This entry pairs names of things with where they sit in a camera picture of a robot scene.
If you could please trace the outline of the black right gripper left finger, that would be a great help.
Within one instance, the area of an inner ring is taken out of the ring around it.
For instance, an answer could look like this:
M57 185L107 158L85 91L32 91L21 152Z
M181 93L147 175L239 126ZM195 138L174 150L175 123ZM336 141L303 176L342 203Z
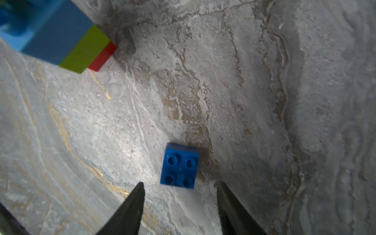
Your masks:
M145 187L139 182L97 235L138 235L145 203Z

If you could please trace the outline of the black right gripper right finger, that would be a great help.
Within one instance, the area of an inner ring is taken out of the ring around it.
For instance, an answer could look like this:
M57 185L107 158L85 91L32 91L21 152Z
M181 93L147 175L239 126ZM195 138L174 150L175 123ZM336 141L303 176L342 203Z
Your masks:
M217 181L215 186L217 189L217 205L222 234L266 234L223 181Z

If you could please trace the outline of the dark blue lego brick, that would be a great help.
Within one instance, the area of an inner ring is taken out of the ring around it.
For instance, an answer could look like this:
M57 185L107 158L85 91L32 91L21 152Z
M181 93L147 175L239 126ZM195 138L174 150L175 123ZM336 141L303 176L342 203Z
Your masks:
M31 1L1 1L1 32L20 36L31 24L34 12Z
M160 183L162 185L194 189L199 165L198 149L167 143Z

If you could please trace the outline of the red lego brick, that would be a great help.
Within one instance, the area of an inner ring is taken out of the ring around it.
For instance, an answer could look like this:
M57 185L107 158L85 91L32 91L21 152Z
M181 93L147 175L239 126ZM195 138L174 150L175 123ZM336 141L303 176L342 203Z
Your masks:
M95 60L88 66L88 69L98 72L107 60L116 52L117 46L110 41Z

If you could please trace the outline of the lime green square lego brick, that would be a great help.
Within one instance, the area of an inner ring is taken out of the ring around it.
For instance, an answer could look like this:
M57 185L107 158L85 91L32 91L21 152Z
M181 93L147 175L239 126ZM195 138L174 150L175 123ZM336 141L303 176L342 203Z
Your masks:
M59 64L59 67L76 73L83 73L109 42L110 39L93 24Z

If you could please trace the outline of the light blue lego plate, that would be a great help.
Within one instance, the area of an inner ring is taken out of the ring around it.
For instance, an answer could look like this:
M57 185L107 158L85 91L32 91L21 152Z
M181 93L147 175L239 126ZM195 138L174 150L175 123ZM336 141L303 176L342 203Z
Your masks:
M31 1L32 22L20 36L1 32L15 51L59 65L93 25L72 1Z

